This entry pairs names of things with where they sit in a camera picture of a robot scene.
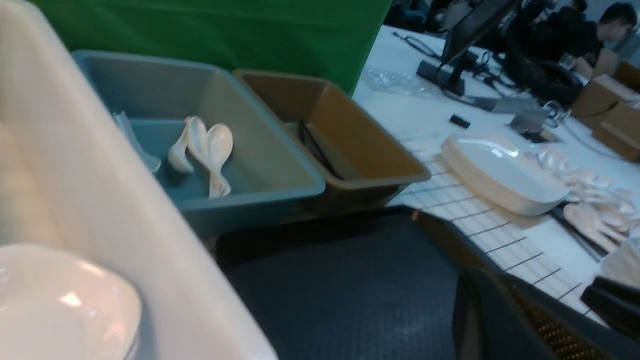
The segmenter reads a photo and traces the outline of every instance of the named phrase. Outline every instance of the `monitor stand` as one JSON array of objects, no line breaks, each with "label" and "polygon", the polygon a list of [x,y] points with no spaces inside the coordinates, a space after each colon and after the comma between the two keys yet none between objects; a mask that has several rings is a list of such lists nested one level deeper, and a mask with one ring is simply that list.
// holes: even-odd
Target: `monitor stand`
[{"label": "monitor stand", "polygon": [[463,96],[465,95],[465,81],[460,79],[464,70],[462,63],[462,61],[456,61],[455,64],[452,64],[454,65],[453,71],[449,72],[444,69],[438,71],[437,65],[422,60],[416,74],[458,96]]}]

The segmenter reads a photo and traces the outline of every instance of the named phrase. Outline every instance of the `brown plastic tray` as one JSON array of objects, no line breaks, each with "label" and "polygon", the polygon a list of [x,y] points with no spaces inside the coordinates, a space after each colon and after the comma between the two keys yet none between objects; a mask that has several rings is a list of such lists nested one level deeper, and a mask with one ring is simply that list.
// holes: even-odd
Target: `brown plastic tray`
[{"label": "brown plastic tray", "polygon": [[[287,134],[324,177],[324,193],[306,200],[312,213],[326,215],[382,206],[410,183],[431,177],[419,161],[328,80],[244,69],[234,71],[234,75],[281,120]],[[327,169],[300,140],[301,122],[333,169]]]}]

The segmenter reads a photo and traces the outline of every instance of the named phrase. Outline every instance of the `computer monitor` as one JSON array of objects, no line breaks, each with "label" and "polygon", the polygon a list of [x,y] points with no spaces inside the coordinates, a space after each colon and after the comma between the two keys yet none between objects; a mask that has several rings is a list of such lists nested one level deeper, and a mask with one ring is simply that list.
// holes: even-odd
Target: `computer monitor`
[{"label": "computer monitor", "polygon": [[[432,83],[443,86],[446,90],[459,96],[465,93],[464,80],[460,79],[467,49],[480,40],[520,2],[520,0],[482,0],[447,34],[447,41],[440,61],[440,66],[426,61],[420,63],[417,74]],[[453,71],[442,70],[442,65],[453,65]]]}]

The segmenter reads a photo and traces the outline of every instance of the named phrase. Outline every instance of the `wire grid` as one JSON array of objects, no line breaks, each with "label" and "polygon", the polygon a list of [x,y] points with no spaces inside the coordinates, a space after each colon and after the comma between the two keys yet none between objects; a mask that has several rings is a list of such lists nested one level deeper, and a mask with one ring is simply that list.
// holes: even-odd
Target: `wire grid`
[{"label": "wire grid", "polygon": [[604,325],[580,300],[589,284],[575,280],[528,239],[521,228],[465,187],[440,156],[433,156],[413,140],[400,143],[429,169],[432,178],[411,184],[389,205],[404,204],[452,221],[503,271]]}]

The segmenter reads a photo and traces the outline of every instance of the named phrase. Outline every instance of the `stack of white plates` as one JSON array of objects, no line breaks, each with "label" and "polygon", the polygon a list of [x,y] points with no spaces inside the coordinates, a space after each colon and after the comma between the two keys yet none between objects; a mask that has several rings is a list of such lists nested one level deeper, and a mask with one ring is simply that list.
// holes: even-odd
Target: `stack of white plates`
[{"label": "stack of white plates", "polygon": [[141,304],[111,272],[38,245],[0,247],[0,359],[133,360]]},{"label": "stack of white plates", "polygon": [[525,216],[558,205],[567,187],[500,134],[452,135],[442,157],[464,183],[497,205]]}]

